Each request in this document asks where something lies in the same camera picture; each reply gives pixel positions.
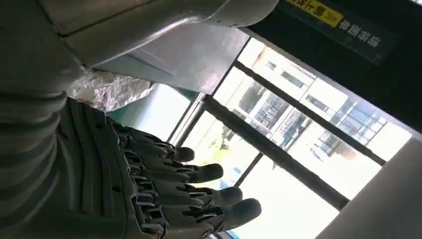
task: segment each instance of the sign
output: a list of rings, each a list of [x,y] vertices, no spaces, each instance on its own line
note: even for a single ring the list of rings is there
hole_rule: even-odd
[[[378,65],[394,49],[398,35],[324,0],[284,0],[277,6],[327,37]]]
[[[318,18],[332,27],[336,27],[343,19],[343,15],[327,5],[315,0],[287,0],[294,6]]]

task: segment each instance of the aluminum foil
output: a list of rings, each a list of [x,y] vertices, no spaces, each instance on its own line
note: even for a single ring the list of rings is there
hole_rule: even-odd
[[[154,83],[143,79],[92,70],[75,81],[67,93],[79,102],[111,112],[146,97],[154,86]]]

